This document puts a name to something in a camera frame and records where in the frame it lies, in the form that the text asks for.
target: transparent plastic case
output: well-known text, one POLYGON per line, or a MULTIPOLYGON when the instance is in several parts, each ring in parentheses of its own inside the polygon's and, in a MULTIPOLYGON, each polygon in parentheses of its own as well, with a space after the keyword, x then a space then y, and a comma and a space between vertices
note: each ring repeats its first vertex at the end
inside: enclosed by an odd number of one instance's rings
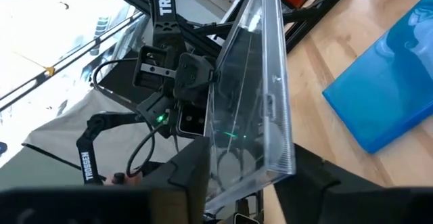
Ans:
POLYGON ((246 0, 217 60, 205 136, 211 138, 206 210, 294 174, 280 0, 246 0))

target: wire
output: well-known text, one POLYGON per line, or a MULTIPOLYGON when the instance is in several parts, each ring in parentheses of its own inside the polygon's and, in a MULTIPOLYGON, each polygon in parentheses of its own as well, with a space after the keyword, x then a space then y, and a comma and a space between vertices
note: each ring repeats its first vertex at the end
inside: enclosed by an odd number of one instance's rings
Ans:
POLYGON ((152 155, 154 154, 154 150, 155 150, 155 140, 152 140, 152 146, 150 148, 150 152, 147 155, 146 159, 144 160, 143 164, 141 164, 141 166, 139 166, 137 168, 137 170, 132 173, 131 172, 131 165, 133 164, 133 161, 135 159, 135 157, 137 156, 138 152, 141 150, 141 148, 144 146, 144 144, 152 137, 153 139, 155 138, 155 133, 158 132, 158 130, 164 126, 164 123, 159 124, 155 129, 153 129, 152 131, 150 131, 150 133, 148 135, 146 135, 146 137, 144 137, 144 139, 140 142, 140 144, 135 148, 134 152, 131 154, 131 156, 129 157, 128 160, 128 164, 127 164, 127 176, 128 177, 135 177, 137 176, 141 171, 143 171, 144 169, 144 165, 146 163, 149 162, 150 158, 152 157, 152 155))
POLYGON ((93 72, 93 77, 92 77, 92 82, 93 82, 93 86, 95 87, 95 89, 101 93, 104 92, 104 90, 99 86, 98 82, 97 82, 97 74, 99 73, 99 71, 101 71, 101 69, 104 66, 110 65, 110 64, 114 64, 114 63, 120 63, 120 62, 136 62, 137 58, 127 58, 127 59, 121 59, 121 60, 112 60, 112 61, 108 61, 108 62, 104 62, 103 64, 99 65, 96 69, 95 72, 93 72))
MULTIPOLYGON (((112 60, 112 61, 108 61, 108 62, 104 62, 103 64, 99 65, 95 71, 93 72, 93 77, 92 77, 92 82, 93 82, 93 86, 95 87, 95 89, 101 93, 104 93, 104 89, 102 89, 99 86, 99 83, 97 82, 97 74, 101 71, 101 69, 104 66, 110 65, 110 64, 114 64, 114 63, 120 63, 120 62, 136 62, 137 58, 127 58, 127 59, 121 59, 121 60, 112 60)), ((154 154, 154 150, 155 150, 155 134, 156 132, 158 132, 159 128, 164 125, 163 123, 158 125, 155 129, 152 129, 152 126, 149 122, 145 122, 147 127, 149 128, 150 133, 148 135, 146 135, 146 137, 140 142, 140 144, 135 148, 134 152, 131 154, 129 160, 128 160, 128 164, 127 164, 127 176, 128 177, 134 177, 136 175, 138 175, 138 173, 140 173, 141 171, 143 171, 143 167, 144 165, 150 160, 150 158, 152 157, 152 155, 154 154), (138 152, 140 151, 140 149, 143 147, 143 145, 152 138, 152 146, 150 148, 150 152, 147 155, 147 158, 144 160, 143 164, 134 172, 131 172, 131 165, 134 161, 134 158, 137 156, 138 152)))
POLYGON ((173 139, 175 140, 176 151, 179 153, 179 143, 177 142, 177 136, 175 134, 173 135, 173 139))
POLYGON ((236 149, 236 148, 231 148, 229 150, 225 150, 222 154, 220 154, 216 160, 216 174, 211 173, 210 174, 210 178, 213 181, 216 181, 216 184, 219 186, 220 191, 224 192, 226 189, 223 185, 223 182, 221 181, 221 178, 219 177, 219 165, 221 163, 221 161, 223 160, 224 156, 228 155, 228 153, 232 154, 236 160, 239 162, 239 167, 240 167, 240 175, 241 177, 239 178, 239 182, 242 181, 242 179, 244 179, 244 155, 243 155, 243 149, 236 149))

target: wooden tabletop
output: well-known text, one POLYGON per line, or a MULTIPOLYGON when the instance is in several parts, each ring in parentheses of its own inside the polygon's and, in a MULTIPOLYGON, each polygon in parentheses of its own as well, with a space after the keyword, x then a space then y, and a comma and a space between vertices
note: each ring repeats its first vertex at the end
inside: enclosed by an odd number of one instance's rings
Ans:
MULTIPOLYGON (((287 59, 294 142, 384 187, 433 186, 433 117, 371 155, 321 92, 418 1, 341 0, 287 59)), ((265 222, 285 223, 273 186, 265 222)))

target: green led light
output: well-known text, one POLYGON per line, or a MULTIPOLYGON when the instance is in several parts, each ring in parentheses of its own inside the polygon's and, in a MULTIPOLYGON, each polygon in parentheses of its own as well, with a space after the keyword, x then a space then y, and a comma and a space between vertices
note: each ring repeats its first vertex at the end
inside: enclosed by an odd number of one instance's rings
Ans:
POLYGON ((228 133, 228 132, 224 132, 224 134, 230 136, 230 137, 237 137, 236 135, 234 135, 233 133, 228 133))
POLYGON ((163 115, 157 117, 157 118, 156 118, 156 121, 157 121, 157 122, 162 122, 164 119, 165 119, 165 114, 163 114, 163 115))

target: blue box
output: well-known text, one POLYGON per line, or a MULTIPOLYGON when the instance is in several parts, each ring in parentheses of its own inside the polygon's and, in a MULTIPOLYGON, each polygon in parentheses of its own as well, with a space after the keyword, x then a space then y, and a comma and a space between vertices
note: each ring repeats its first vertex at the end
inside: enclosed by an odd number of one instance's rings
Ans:
POLYGON ((419 1, 323 96, 374 153, 433 113, 433 0, 419 1))

